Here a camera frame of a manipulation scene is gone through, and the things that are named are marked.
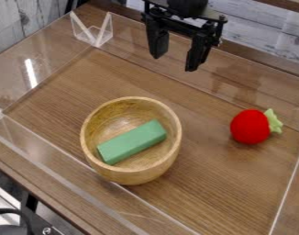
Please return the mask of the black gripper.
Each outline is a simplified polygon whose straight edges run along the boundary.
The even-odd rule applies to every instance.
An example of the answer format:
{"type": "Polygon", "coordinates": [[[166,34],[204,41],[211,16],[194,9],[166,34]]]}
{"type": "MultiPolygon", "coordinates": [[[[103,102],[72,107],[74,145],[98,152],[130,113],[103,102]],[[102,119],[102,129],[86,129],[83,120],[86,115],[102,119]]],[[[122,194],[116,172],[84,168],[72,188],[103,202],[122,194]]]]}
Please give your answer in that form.
{"type": "Polygon", "coordinates": [[[150,53],[159,59],[170,48],[170,31],[192,38],[186,71],[194,72],[206,62],[212,46],[220,44],[227,17],[208,0],[143,0],[142,21],[146,24],[150,53]]]}

